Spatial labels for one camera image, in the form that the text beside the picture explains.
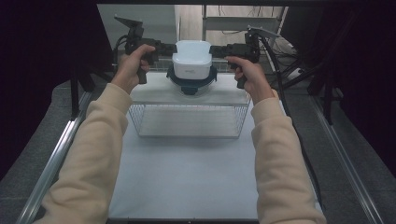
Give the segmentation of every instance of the metal pole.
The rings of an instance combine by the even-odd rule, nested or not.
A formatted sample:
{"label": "metal pole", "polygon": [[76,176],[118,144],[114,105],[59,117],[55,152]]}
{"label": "metal pole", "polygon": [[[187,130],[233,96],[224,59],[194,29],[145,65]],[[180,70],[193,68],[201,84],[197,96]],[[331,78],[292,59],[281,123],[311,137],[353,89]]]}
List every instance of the metal pole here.
{"label": "metal pole", "polygon": [[[282,7],[276,16],[276,28],[274,32],[276,32],[277,34],[279,33],[279,27],[283,20],[283,14],[285,13],[285,8],[286,7]],[[271,46],[271,48],[274,47],[275,41],[276,39],[274,37],[270,38],[269,45]]]}
{"label": "metal pole", "polygon": [[203,17],[202,17],[202,40],[206,40],[206,23],[207,23],[207,16],[206,16],[206,5],[203,5]]}
{"label": "metal pole", "polygon": [[43,173],[38,178],[35,188],[30,194],[30,197],[27,200],[26,205],[23,207],[23,210],[21,211],[16,223],[32,223],[35,219],[35,215],[37,214],[41,201],[50,188],[52,180],[57,174],[59,167],[62,165],[64,156],[73,142],[73,138],[77,132],[79,124],[82,122],[85,109],[88,107],[91,96],[91,92],[84,92],[82,94],[79,101],[81,110],[79,111],[78,116],[76,119],[70,120],[64,128],[64,132],[59,139],[58,144],[53,150],[52,155],[50,156],[49,161],[43,170]]}

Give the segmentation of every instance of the black curtain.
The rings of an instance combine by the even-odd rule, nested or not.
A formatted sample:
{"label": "black curtain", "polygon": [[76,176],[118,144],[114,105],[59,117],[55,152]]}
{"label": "black curtain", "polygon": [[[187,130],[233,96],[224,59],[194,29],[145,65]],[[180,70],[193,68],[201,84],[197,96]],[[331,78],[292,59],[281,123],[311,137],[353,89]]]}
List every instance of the black curtain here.
{"label": "black curtain", "polygon": [[0,176],[43,119],[71,64],[111,70],[111,47],[94,2],[1,1]]}
{"label": "black curtain", "polygon": [[349,119],[396,175],[396,7],[371,2],[335,57],[336,83]]}

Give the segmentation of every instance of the white device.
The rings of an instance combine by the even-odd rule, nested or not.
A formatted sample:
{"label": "white device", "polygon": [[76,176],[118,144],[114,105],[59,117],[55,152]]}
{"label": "white device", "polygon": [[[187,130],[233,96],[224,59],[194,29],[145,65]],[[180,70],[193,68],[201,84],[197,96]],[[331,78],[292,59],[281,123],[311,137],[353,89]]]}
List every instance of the white device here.
{"label": "white device", "polygon": [[172,56],[176,77],[189,80],[207,78],[212,65],[210,43],[201,40],[180,40],[176,45],[177,53]]}

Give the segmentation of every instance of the aluminum rail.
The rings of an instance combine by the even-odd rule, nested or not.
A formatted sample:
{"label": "aluminum rail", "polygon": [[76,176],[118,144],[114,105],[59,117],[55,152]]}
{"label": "aluminum rail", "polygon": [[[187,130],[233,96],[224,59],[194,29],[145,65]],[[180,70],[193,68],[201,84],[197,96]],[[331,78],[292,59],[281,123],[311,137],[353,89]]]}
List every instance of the aluminum rail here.
{"label": "aluminum rail", "polygon": [[64,155],[66,154],[66,152],[70,148],[71,143],[73,142],[73,138],[77,132],[79,124],[82,122],[84,112],[87,109],[91,96],[92,94],[90,92],[84,92],[82,94],[79,100],[80,111],[78,113],[78,116],[76,117],[76,119],[70,120],[66,124],[61,138],[59,139],[55,149],[53,149],[52,155],[50,156],[49,161],[47,162],[47,165],[43,170],[43,173],[38,178],[38,181],[35,184],[35,188],[30,194],[30,197],[27,200],[23,210],[21,211],[21,214],[18,217],[16,223],[32,223],[35,219],[35,215],[40,208],[41,201],[43,200],[43,197],[46,194],[47,190],[50,188],[52,180],[57,174],[59,167],[64,160]]}
{"label": "aluminum rail", "polygon": [[366,0],[95,0],[96,4],[122,5],[209,5],[262,7],[349,7]]}
{"label": "aluminum rail", "polygon": [[332,143],[332,148],[334,149],[338,159],[340,160],[340,163],[346,173],[346,177],[348,178],[353,190],[356,193],[356,196],[358,197],[358,200],[361,203],[361,207],[363,208],[364,213],[368,217],[370,223],[373,224],[384,223],[383,219],[378,213],[378,210],[375,207],[375,203],[370,193],[368,192],[367,188],[364,186],[363,182],[361,181],[358,172],[356,171],[351,159],[347,155],[347,152],[344,149],[343,144],[338,138],[335,129],[333,128],[333,126],[328,124],[328,122],[322,115],[321,104],[318,97],[310,96],[310,99],[312,106],[314,107],[318,115],[319,121],[323,126],[323,129]]}

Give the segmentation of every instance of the black handle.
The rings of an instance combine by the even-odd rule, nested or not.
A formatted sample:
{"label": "black handle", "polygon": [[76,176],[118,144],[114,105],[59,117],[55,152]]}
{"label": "black handle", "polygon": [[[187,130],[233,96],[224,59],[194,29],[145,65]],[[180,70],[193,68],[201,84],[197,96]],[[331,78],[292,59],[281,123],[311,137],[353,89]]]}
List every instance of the black handle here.
{"label": "black handle", "polygon": [[241,76],[238,78],[238,83],[236,84],[236,88],[243,90],[245,88],[245,82],[247,82],[247,77]]}
{"label": "black handle", "polygon": [[148,83],[148,79],[146,77],[146,71],[143,70],[141,67],[137,69],[137,76],[139,77],[139,84],[146,84]]}
{"label": "black handle", "polygon": [[[242,67],[240,67],[236,63],[228,63],[230,65],[230,68],[233,70],[236,70],[236,68],[240,68],[242,70]],[[238,78],[238,83],[236,84],[236,88],[243,90],[245,87],[245,82],[247,82],[247,78],[245,76],[242,76]]]}

